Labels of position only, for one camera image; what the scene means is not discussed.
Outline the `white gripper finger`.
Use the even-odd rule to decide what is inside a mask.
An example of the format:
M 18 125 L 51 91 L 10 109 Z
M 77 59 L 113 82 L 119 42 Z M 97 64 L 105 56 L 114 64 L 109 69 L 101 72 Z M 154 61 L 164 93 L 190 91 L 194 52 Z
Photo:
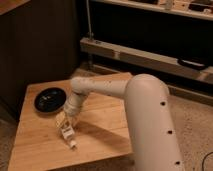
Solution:
M 70 129 L 70 130 L 72 130 L 72 131 L 74 131 L 74 129 L 75 129 L 75 125 L 73 125 L 73 124 L 69 124 L 69 129 Z
M 63 120 L 56 119 L 56 126 L 57 128 L 60 128 L 63 125 Z

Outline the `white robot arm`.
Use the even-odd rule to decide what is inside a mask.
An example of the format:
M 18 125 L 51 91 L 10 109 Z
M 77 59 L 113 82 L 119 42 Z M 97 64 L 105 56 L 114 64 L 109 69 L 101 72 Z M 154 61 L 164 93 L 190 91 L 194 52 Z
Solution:
M 124 101 L 136 171 L 185 171 L 163 81 L 149 74 L 112 81 L 74 77 L 71 87 L 63 111 L 56 115 L 56 125 L 71 147 L 83 103 L 95 92 Z

